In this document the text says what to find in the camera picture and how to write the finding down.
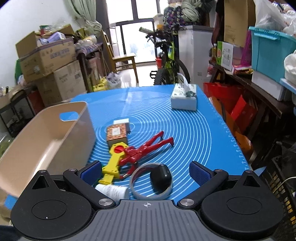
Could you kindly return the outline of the clear tape roll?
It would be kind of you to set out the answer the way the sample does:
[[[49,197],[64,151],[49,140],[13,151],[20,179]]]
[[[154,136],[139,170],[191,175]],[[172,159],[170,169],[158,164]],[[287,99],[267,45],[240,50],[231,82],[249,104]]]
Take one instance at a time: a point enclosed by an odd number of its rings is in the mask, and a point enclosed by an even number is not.
[[[148,172],[148,171],[151,172],[151,170],[153,168],[157,167],[158,165],[160,165],[160,163],[146,163],[146,164],[141,165],[140,167],[138,167],[134,171],[134,173],[132,174],[130,181],[129,181],[130,190],[131,190],[134,198],[136,198],[138,200],[165,200],[167,197],[169,197],[169,195],[172,191],[172,188],[173,188],[173,178],[172,178],[172,182],[171,182],[170,187],[166,191],[160,192],[160,193],[157,192],[153,196],[141,195],[134,188],[134,183],[137,180],[137,178],[140,176],[141,173]]]

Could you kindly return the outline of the yellow toy red dial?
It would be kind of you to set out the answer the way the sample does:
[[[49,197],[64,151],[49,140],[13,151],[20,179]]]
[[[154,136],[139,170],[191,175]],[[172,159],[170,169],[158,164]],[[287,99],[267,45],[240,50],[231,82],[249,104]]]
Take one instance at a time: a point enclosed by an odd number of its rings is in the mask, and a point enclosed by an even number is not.
[[[125,156],[125,149],[128,147],[124,142],[113,144],[109,150],[111,158],[106,166],[102,168],[103,177],[98,181],[99,184],[112,184],[114,179],[120,178],[119,161]]]

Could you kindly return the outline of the black round object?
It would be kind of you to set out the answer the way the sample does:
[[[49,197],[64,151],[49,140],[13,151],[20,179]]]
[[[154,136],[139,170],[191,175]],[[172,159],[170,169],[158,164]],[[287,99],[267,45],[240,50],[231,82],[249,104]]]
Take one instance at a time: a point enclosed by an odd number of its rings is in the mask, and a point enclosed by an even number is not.
[[[160,193],[166,191],[172,182],[172,176],[168,166],[160,164],[153,168],[150,172],[150,180],[155,192]]]

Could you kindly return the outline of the red action figure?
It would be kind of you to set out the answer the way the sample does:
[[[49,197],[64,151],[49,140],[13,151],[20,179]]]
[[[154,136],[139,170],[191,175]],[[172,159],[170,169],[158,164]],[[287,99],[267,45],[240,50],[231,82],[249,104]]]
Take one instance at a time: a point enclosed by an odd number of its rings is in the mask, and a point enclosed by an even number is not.
[[[123,167],[126,164],[131,164],[130,169],[125,174],[120,174],[119,179],[125,179],[132,175],[132,173],[138,168],[138,162],[140,159],[148,155],[149,153],[159,149],[160,147],[170,144],[174,145],[173,137],[168,139],[163,139],[164,132],[160,131],[156,135],[154,135],[150,140],[145,142],[139,148],[135,148],[134,146],[130,146],[125,149],[125,156],[122,160],[119,161],[119,167]]]

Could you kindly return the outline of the patterned orange small box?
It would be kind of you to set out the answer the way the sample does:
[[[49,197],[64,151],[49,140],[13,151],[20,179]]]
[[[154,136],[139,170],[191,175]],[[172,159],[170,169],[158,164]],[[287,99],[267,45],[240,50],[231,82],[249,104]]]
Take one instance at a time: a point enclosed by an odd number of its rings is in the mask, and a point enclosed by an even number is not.
[[[108,147],[111,148],[112,145],[123,142],[126,145],[127,141],[127,131],[124,123],[110,125],[106,130],[106,141]]]

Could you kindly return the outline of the small white box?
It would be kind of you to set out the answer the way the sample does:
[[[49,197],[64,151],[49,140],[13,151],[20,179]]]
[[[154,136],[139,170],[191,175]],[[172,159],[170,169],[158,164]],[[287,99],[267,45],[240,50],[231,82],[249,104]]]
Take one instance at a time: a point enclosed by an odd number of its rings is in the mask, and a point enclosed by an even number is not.
[[[119,125],[119,124],[124,124],[125,128],[126,128],[126,132],[129,133],[130,132],[130,120],[129,118],[124,118],[124,119],[120,119],[120,120],[114,120],[113,121],[114,125]]]

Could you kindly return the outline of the red bag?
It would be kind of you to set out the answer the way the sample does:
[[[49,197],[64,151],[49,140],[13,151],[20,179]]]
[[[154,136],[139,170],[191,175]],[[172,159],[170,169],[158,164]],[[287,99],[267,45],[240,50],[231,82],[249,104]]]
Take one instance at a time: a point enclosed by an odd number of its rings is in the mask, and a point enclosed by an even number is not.
[[[204,83],[203,90],[222,116],[245,158],[249,159],[253,152],[253,145],[244,132],[258,112],[255,100],[238,85],[211,82]]]

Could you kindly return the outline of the white tissue box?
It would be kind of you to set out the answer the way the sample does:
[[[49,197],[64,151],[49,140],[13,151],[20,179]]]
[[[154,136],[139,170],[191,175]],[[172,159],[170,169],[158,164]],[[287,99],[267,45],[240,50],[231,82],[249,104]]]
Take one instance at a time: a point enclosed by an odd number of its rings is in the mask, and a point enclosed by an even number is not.
[[[171,108],[197,110],[197,85],[177,83],[171,93]]]

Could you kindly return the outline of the lower cardboard box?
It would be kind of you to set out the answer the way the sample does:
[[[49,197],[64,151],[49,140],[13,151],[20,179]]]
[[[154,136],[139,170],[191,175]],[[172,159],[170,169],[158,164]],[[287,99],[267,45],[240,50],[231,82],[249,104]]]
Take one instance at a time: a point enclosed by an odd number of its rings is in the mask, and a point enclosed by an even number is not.
[[[36,80],[35,84],[46,107],[66,102],[86,92],[80,64],[77,60]]]

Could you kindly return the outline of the cardboard box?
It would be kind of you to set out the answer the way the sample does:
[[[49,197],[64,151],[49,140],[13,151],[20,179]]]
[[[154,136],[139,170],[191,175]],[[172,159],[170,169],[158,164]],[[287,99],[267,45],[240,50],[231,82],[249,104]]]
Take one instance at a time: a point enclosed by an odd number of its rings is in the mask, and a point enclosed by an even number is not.
[[[36,80],[35,84],[46,107],[66,102],[86,92],[80,64],[77,60]]]
[[[67,24],[45,35],[33,31],[16,43],[16,51],[25,81],[36,81],[76,60],[73,28]]]

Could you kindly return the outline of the dark wooden side table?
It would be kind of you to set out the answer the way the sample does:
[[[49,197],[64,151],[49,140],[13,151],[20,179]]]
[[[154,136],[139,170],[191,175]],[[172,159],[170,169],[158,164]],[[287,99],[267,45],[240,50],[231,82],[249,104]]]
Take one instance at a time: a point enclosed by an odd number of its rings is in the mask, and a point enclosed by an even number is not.
[[[254,84],[251,79],[241,78],[237,75],[233,75],[228,70],[224,69],[222,66],[217,63],[209,60],[209,64],[213,65],[217,71],[221,72],[221,75],[234,79],[236,82],[241,84],[246,90],[254,94],[258,99],[260,99],[264,104],[266,104],[275,115],[281,118],[283,115],[287,115],[287,113],[291,110],[293,113],[292,104],[287,101],[277,101],[274,97],[272,97],[265,90]]]

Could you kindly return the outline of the green black bicycle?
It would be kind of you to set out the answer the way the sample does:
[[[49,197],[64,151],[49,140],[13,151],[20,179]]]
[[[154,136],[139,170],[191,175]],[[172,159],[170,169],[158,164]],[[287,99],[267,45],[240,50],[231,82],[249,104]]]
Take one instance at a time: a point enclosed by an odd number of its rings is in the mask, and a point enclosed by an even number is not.
[[[139,28],[139,31],[145,33],[146,38],[152,41],[156,49],[161,49],[161,53],[156,58],[158,69],[150,73],[154,85],[184,83],[184,80],[178,76],[180,71],[183,72],[185,80],[188,83],[191,82],[187,67],[177,56],[177,47],[175,47],[177,29],[177,27],[173,27],[170,30],[151,31],[143,27]]]

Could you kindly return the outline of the white cabinet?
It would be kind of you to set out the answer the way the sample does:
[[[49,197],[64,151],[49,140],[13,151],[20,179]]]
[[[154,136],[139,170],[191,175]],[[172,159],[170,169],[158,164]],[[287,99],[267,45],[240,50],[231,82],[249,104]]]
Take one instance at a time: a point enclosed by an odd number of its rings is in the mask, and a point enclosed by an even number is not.
[[[212,48],[213,28],[190,25],[179,30],[179,58],[186,66],[190,81],[203,89],[203,84],[209,82],[208,66],[209,52]]]

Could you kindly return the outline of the teal plastic storage crate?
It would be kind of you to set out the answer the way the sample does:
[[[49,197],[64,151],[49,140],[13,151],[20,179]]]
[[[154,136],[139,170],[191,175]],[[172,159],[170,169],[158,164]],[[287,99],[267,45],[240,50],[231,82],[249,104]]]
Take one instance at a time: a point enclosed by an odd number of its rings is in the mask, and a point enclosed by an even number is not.
[[[295,37],[286,33],[249,27],[252,69],[279,83],[284,78],[284,59],[295,51]]]

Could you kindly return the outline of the green curtain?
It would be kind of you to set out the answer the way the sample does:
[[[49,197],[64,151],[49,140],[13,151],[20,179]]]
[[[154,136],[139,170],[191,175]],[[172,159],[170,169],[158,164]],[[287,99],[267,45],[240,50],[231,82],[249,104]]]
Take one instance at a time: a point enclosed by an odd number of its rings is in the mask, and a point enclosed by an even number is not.
[[[67,0],[73,17],[83,26],[87,36],[100,37],[102,24],[96,20],[96,1],[93,0]]]

